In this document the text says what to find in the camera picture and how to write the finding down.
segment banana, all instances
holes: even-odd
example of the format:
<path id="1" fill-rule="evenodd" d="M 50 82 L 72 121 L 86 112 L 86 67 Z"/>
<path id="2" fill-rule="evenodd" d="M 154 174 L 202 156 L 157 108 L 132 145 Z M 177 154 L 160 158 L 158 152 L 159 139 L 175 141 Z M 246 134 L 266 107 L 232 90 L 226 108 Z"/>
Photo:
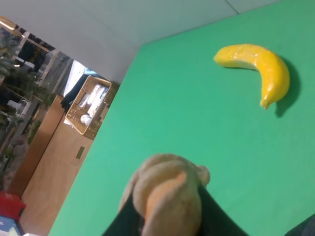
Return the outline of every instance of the banana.
<path id="1" fill-rule="evenodd" d="M 258 70 L 262 80 L 260 105 L 264 109 L 282 99 L 289 90 L 290 75 L 286 64 L 263 47 L 251 44 L 224 47 L 214 60 L 224 67 Z"/>

